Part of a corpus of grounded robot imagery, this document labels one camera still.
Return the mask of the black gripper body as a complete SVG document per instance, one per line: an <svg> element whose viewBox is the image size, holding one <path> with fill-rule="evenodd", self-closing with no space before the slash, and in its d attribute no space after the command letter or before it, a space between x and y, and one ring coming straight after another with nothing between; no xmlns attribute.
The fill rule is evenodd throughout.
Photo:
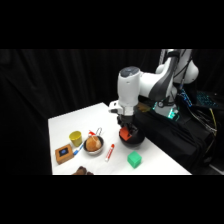
<svg viewBox="0 0 224 224"><path fill-rule="evenodd" d="M123 127L123 126L131 126L133 124L133 120L134 120L134 116L133 115L126 116L126 115L119 114L117 116L118 124L121 127Z"/></svg>

